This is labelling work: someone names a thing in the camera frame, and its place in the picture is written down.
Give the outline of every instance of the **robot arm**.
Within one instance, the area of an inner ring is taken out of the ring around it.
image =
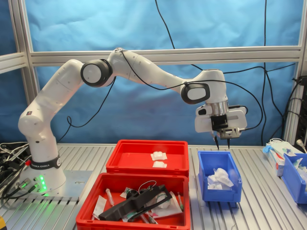
[[[107,60],[93,60],[85,64],[69,60],[52,76],[19,119],[18,128],[26,136],[32,155],[30,167],[21,173],[20,181],[27,178],[32,183],[36,181],[38,190],[33,193],[57,189],[66,180],[56,139],[50,128],[54,115],[83,83],[105,87],[116,76],[141,84],[159,84],[166,88],[177,86],[172,90],[178,92],[184,102],[206,102],[196,110],[197,132],[217,131],[221,138],[236,138],[240,136],[240,129],[247,126],[245,109],[229,109],[226,85],[218,82],[224,81],[220,70],[204,70],[193,79],[182,79],[163,71],[141,55],[122,48],[115,49]]]

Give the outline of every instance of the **blue plastic bin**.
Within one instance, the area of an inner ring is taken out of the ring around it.
[[[240,202],[242,179],[230,152],[198,151],[200,172],[198,178],[204,201]],[[232,190],[208,189],[208,176],[213,175],[213,169],[222,168],[227,171],[229,179],[234,183]]]
[[[286,184],[293,200],[297,204],[307,204],[307,192],[305,192],[306,182],[301,178],[293,166],[293,163],[300,158],[303,158],[300,164],[307,166],[307,154],[296,153],[295,157],[289,157],[288,155],[284,154],[282,179]]]

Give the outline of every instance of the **table surface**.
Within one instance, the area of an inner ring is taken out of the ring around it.
[[[80,198],[36,199],[31,195],[1,203],[0,216],[9,230],[76,230],[75,218],[115,144],[59,144],[65,170],[91,170],[93,174]],[[243,189],[237,208],[220,202],[204,203],[198,181],[197,151],[217,151],[215,146],[189,146],[189,196],[192,230],[307,230],[307,205],[297,205],[261,147],[233,146],[230,152],[240,171]]]

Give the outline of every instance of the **yellow object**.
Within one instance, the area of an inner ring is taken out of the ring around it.
[[[0,230],[7,230],[4,219],[0,216]]]

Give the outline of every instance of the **metal profile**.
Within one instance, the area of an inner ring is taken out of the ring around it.
[[[24,53],[14,53],[0,56],[0,74],[26,67],[27,59]]]
[[[70,59],[107,59],[111,51],[32,52],[33,66],[60,66]],[[133,50],[157,65],[239,62],[297,62],[300,46],[250,46],[199,49]]]
[[[302,22],[301,22],[301,29],[300,29],[300,38],[299,38],[299,45],[302,47],[302,49],[300,52],[300,58],[299,58],[298,64],[296,66],[295,79],[297,79],[299,76],[307,74],[307,64],[304,64],[305,51],[306,51],[306,33],[307,33],[307,1],[304,1],[303,12],[302,12]],[[295,93],[293,94],[293,97],[302,98],[303,90],[304,90],[303,86],[298,86]],[[300,108],[301,108],[300,100],[291,101],[291,104],[289,106],[289,111],[293,111],[294,113],[299,114]],[[287,116],[285,133],[284,133],[283,138],[292,145],[294,145],[295,143],[297,125],[298,125],[298,116],[293,113],[289,113]]]
[[[32,51],[32,43],[29,34],[25,3],[23,0],[9,0],[9,8],[17,52],[24,53],[26,58],[26,66],[21,69],[21,73],[27,103],[30,104],[39,92],[39,85],[29,55]]]

